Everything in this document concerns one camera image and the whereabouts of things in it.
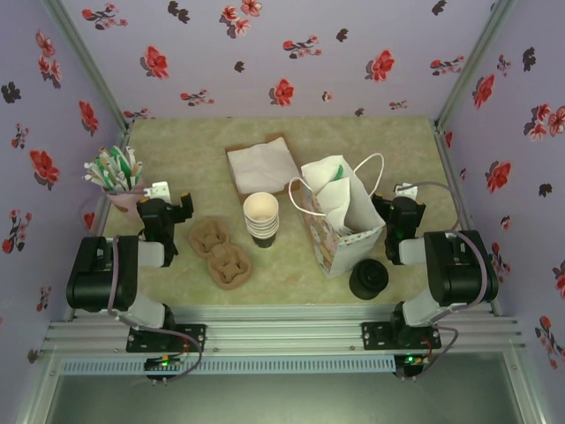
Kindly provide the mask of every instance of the stack of paper cups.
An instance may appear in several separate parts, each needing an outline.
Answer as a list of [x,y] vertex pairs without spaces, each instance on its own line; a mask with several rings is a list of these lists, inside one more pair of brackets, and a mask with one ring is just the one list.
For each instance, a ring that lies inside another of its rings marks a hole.
[[254,193],[244,202],[245,225],[255,244],[271,247],[279,229],[279,202],[270,193]]

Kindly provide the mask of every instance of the purple wall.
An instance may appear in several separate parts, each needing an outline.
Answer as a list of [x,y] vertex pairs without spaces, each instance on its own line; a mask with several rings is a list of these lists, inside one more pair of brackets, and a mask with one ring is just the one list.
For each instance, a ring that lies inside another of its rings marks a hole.
[[[274,117],[353,116],[363,109],[366,116],[437,117],[493,0],[447,2],[443,8],[437,0],[287,0],[263,2],[258,11],[252,0],[178,0],[176,7],[169,1],[116,0],[108,10],[104,0],[64,3],[123,111]],[[242,20],[220,22],[229,5],[237,19],[248,19],[245,34],[236,31],[245,29]],[[308,42],[311,35],[317,42]],[[149,46],[156,50],[145,57]],[[372,66],[367,72],[385,50],[391,57],[385,54],[377,72]],[[386,80],[375,82],[375,73]],[[269,91],[282,79],[294,89],[283,84],[271,98]]]
[[[0,422],[8,424],[33,351],[49,322],[64,317],[64,290],[86,235],[79,207],[98,194],[81,180],[82,164],[115,143],[118,127],[41,2],[4,4],[0,28]],[[93,116],[83,117],[80,101]]]
[[518,2],[448,123],[501,306],[519,318],[555,417],[565,414],[564,14],[560,0]]

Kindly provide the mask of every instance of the paper bag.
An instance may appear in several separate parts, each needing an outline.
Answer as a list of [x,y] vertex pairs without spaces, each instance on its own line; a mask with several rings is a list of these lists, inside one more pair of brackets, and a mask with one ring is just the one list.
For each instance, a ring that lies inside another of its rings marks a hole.
[[[356,175],[356,171],[375,156],[381,158],[382,167],[374,189],[368,193]],[[379,153],[370,155],[355,170],[351,169],[342,156],[330,156],[323,161],[325,161],[324,167],[320,168],[323,171],[311,173],[308,169],[315,170],[313,165],[316,163],[308,163],[302,167],[303,178],[296,178],[302,182],[300,188],[301,206],[295,202],[291,192],[289,192],[289,196],[295,207],[302,212],[308,237],[322,271],[327,277],[332,277],[339,276],[352,269],[359,261],[364,260],[385,226],[384,220],[371,202],[371,196],[376,191],[384,170],[384,157]],[[328,170],[326,166],[328,163],[332,163],[335,168]],[[334,178],[341,171],[340,165],[343,168],[340,178],[348,178],[350,184],[350,201],[344,224],[352,231],[351,235],[340,235],[339,229],[334,228],[328,220],[328,212],[330,211],[322,210],[316,197],[316,194],[320,193],[328,183],[334,181]],[[315,189],[314,187],[311,188],[308,179],[312,180]]]

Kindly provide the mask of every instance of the bag handle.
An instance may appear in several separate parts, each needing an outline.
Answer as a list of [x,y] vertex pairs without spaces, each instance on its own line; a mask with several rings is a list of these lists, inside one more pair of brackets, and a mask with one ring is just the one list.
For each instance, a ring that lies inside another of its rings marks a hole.
[[310,188],[310,186],[301,178],[301,177],[294,177],[290,182],[289,182],[289,197],[290,197],[290,201],[292,202],[292,204],[294,205],[294,207],[296,209],[298,209],[300,212],[304,212],[305,214],[308,215],[314,215],[314,216],[326,216],[326,214],[320,214],[318,212],[312,212],[311,210],[307,210],[304,208],[299,207],[299,205],[297,205],[297,203],[294,201],[294,198],[292,197],[292,183],[295,181],[300,181],[302,184],[305,185],[305,187],[312,191],[312,188]]
[[377,187],[379,186],[380,178],[382,177],[382,172],[385,170],[385,156],[381,155],[380,153],[373,153],[372,155],[366,157],[365,160],[361,162],[359,165],[357,165],[357,168],[353,170],[353,172],[357,174],[358,169],[361,168],[363,165],[365,165],[367,162],[369,162],[370,159],[373,159],[375,156],[380,157],[381,166],[380,166],[379,177],[377,178],[377,183],[374,185],[374,189],[369,193],[369,197],[373,196],[373,194],[377,191]]

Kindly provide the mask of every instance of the floor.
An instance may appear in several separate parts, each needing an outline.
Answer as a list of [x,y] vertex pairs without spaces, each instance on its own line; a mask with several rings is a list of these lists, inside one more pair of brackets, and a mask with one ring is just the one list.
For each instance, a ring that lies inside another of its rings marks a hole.
[[63,377],[48,424],[519,424],[497,355],[448,355],[417,382],[391,374]]
[[[328,155],[344,155],[357,165],[368,155],[381,152],[386,168],[379,192],[392,198],[395,183],[432,180],[444,182],[445,174],[428,119],[407,118],[217,118],[192,120],[145,120],[135,123],[130,145],[144,163],[144,177],[151,182],[168,181],[173,203],[180,193],[192,194],[195,215],[176,227],[179,256],[167,269],[140,269],[139,287],[151,299],[172,306],[189,305],[343,305],[366,301],[350,292],[349,273],[326,279],[306,235],[300,213],[288,196],[281,196],[281,226],[269,249],[256,247],[245,230],[245,222],[231,183],[224,148],[252,145],[267,134],[284,133],[299,161],[298,165]],[[380,164],[366,166],[360,178],[373,187]],[[423,187],[418,200],[427,204],[421,231],[449,228],[456,220],[447,192]],[[252,278],[234,291],[223,291],[212,281],[207,264],[191,249],[187,233],[205,216],[218,216],[230,228],[235,244],[252,259]],[[104,235],[135,234],[140,224],[130,223],[111,208]],[[418,294],[426,285],[424,265],[401,267],[384,255],[384,232],[371,252],[383,262],[389,284],[374,304],[395,304]]]

